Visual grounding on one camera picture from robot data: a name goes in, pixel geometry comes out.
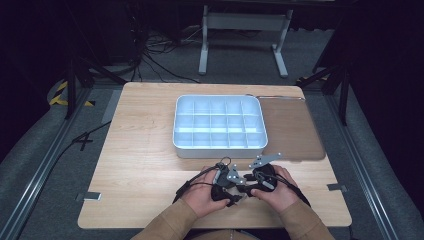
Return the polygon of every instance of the hand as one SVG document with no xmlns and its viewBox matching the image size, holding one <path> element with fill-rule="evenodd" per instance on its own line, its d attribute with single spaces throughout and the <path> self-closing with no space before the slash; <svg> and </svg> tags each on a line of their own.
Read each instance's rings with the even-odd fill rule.
<svg viewBox="0 0 424 240">
<path fill-rule="evenodd" d="M 274 167 L 275 173 L 283 176 L 287 181 L 297 187 L 296 182 L 290 176 L 287 169 L 280 166 Z M 277 187 L 272 192 L 264 192 L 258 189 L 252 189 L 251 194 L 261 200 L 267 202 L 277 213 L 283 212 L 290 205 L 299 200 L 299 197 L 290 190 L 286 184 L 278 182 Z"/>
<path fill-rule="evenodd" d="M 213 201 L 211 197 L 211 189 L 216 170 L 212 170 L 193 181 L 192 185 L 181 197 L 201 218 L 209 213 L 221 210 L 229 203 L 228 199 L 221 201 Z"/>
</svg>

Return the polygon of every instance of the person's right hand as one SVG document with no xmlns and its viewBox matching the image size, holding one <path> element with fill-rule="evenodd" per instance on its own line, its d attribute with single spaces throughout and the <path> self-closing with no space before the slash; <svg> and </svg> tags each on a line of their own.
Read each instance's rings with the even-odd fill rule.
<svg viewBox="0 0 424 240">
<path fill-rule="evenodd" d="M 287 181 L 297 187 L 296 182 L 290 176 L 287 169 L 280 166 L 272 165 L 275 173 L 283 176 Z M 264 192 L 258 189 L 252 189 L 250 192 L 253 196 L 267 202 L 277 213 L 283 212 L 290 205 L 299 200 L 299 197 L 286 184 L 278 182 L 277 187 L 272 192 Z"/>
</svg>

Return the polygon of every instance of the metal bracket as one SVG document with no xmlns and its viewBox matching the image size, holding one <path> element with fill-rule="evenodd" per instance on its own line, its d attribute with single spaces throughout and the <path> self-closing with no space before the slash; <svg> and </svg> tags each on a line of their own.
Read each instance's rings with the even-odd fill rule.
<svg viewBox="0 0 424 240">
<path fill-rule="evenodd" d="M 75 201 L 83 202 L 83 201 L 100 201 L 102 194 L 99 192 L 87 192 L 87 193 L 78 193 Z"/>
<path fill-rule="evenodd" d="M 233 166 L 231 167 L 230 172 L 227 175 L 227 180 L 238 185 L 244 185 L 244 183 L 246 182 L 245 178 L 241 178 L 239 176 L 236 164 L 233 164 Z"/>
<path fill-rule="evenodd" d="M 347 187 L 339 183 L 327 184 L 328 191 L 340 190 L 341 192 L 347 192 Z"/>
<path fill-rule="evenodd" d="M 281 159 L 281 158 L 282 158 L 281 153 L 277 153 L 277 154 L 274 154 L 274 155 L 257 156 L 255 161 L 253 161 L 252 164 L 249 164 L 249 168 L 255 169 L 255 168 L 258 168 L 258 167 L 262 167 L 262 166 L 264 166 L 264 165 L 266 165 L 266 164 L 268 164 L 268 163 L 270 163 L 274 160 Z"/>
</svg>

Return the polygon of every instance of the person's left hand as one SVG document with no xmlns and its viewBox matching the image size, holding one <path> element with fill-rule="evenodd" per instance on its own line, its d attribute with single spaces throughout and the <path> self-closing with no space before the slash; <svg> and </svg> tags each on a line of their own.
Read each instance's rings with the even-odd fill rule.
<svg viewBox="0 0 424 240">
<path fill-rule="evenodd" d="M 216 170 L 212 170 L 198 177 L 192 183 L 192 185 L 195 185 L 191 186 L 181 197 L 181 199 L 183 199 L 193 209 L 199 218 L 204 217 L 209 213 L 224 209 L 229 203 L 228 199 L 216 202 L 212 200 L 211 189 L 215 174 Z"/>
</svg>

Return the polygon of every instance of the beige sleeve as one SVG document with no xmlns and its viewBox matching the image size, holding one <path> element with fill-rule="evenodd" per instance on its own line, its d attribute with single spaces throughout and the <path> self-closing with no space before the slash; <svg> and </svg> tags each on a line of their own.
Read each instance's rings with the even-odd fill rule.
<svg viewBox="0 0 424 240">
<path fill-rule="evenodd" d="M 314 210 L 301 200 L 292 204 L 279 215 L 292 240 L 334 239 Z"/>
<path fill-rule="evenodd" d="M 184 200 L 179 199 L 132 239 L 183 239 L 196 220 L 197 215 L 193 209 Z"/>
</svg>

